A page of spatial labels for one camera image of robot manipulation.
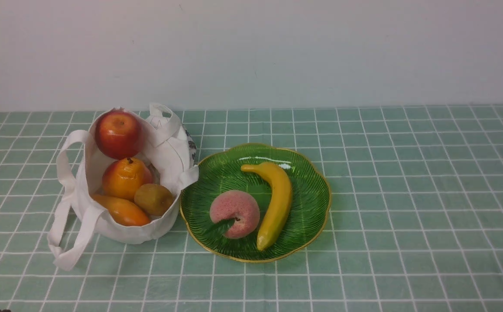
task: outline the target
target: white bag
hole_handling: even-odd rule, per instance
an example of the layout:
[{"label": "white bag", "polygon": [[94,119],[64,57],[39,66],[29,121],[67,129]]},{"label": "white bag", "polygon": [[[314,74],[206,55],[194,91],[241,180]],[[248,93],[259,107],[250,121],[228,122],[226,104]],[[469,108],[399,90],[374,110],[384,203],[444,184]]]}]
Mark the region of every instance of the white bag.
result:
[{"label": "white bag", "polygon": [[[147,134],[144,149],[135,157],[146,165],[151,163],[157,169],[160,184],[172,192],[174,203],[162,217],[152,219],[151,223],[142,227],[125,227],[116,223],[107,209],[89,196],[100,190],[101,177],[107,166],[115,160],[105,156],[97,148],[93,139],[96,122],[91,125],[89,132],[71,132],[57,156],[57,177],[65,187],[65,193],[61,203],[57,205],[55,221],[47,235],[48,246],[55,255],[53,263],[57,267],[70,271],[78,262],[93,233],[100,233],[122,243],[140,244],[158,239],[174,225],[180,208],[181,191],[198,180],[199,169],[194,164],[195,144],[182,126],[180,118],[168,107],[151,104],[149,111],[150,116],[146,120],[129,112],[138,118]],[[171,117],[164,117],[163,113],[169,113]],[[82,142],[84,157],[75,178],[68,164],[66,150],[76,142]],[[65,251],[59,247],[59,243],[65,232],[71,207],[81,221],[81,228],[73,248]]]}]

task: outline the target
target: green checkered tablecloth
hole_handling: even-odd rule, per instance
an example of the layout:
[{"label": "green checkered tablecloth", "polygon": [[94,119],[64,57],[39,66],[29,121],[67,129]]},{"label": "green checkered tablecloth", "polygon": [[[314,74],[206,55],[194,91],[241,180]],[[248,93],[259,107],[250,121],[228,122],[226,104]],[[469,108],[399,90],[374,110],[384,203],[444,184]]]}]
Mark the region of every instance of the green checkered tablecloth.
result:
[{"label": "green checkered tablecloth", "polygon": [[[0,113],[0,309],[503,312],[503,105],[177,112],[199,159],[246,142],[307,156],[332,186],[324,232],[244,264],[205,251],[178,218],[141,245],[95,235],[65,272],[45,237],[55,156],[98,114]],[[81,146],[68,156],[76,169]],[[72,215],[65,245],[79,227]]]}]

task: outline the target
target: bag handle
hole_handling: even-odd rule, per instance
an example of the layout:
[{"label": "bag handle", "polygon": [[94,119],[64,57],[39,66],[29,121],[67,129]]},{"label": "bag handle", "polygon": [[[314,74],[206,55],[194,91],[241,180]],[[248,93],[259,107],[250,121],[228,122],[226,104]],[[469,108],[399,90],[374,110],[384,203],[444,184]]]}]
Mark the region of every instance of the bag handle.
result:
[{"label": "bag handle", "polygon": [[178,190],[182,191],[194,184],[199,178],[199,166],[193,165],[188,170],[182,172],[178,177]]},{"label": "bag handle", "polygon": [[[170,114],[170,118],[164,123],[159,122],[159,118],[166,118],[163,113]],[[155,132],[154,138],[152,138],[153,147],[160,146],[171,138],[178,130],[182,122],[180,118],[168,107],[158,103],[149,104],[149,117],[147,121],[153,127]]]},{"label": "bag handle", "polygon": [[57,178],[65,187],[65,194],[59,205],[57,205],[57,209],[55,209],[55,220],[47,234],[47,245],[55,256],[53,264],[65,271],[72,270],[76,265],[93,236],[97,220],[101,214],[105,212],[105,209],[97,208],[93,205],[87,207],[73,248],[65,251],[59,246],[65,233],[68,212],[71,209],[71,200],[75,195],[76,188],[76,179],[68,164],[66,151],[72,144],[76,142],[86,144],[88,140],[93,140],[93,138],[89,132],[85,130],[75,130],[71,132],[57,156]]}]

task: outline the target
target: glass plate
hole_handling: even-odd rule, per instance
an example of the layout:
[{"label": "glass plate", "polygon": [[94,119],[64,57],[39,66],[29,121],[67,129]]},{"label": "glass plate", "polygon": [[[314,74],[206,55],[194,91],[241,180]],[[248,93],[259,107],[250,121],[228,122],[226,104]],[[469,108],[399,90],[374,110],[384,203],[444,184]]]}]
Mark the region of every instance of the glass plate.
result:
[{"label": "glass plate", "polygon": [[[275,162],[292,183],[292,205],[276,243],[264,251],[256,248],[257,229],[241,239],[228,239],[211,231],[209,209],[213,200],[228,190],[250,193],[261,211],[261,220],[271,200],[271,187],[255,173],[242,172],[242,164]],[[196,242],[222,257],[242,262],[281,259],[313,242],[323,231],[332,194],[327,180],[303,155],[288,149],[248,143],[208,156],[199,163],[199,180],[182,192],[180,213]]]}]

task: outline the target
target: brown kiwi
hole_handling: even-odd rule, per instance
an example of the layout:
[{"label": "brown kiwi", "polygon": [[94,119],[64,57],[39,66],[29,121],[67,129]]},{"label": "brown kiwi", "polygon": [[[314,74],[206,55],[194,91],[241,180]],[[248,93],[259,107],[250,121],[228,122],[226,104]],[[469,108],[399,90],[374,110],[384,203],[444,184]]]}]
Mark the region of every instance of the brown kiwi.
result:
[{"label": "brown kiwi", "polygon": [[173,202],[172,193],[159,184],[144,184],[134,195],[134,203],[149,215],[156,217],[164,215]]}]

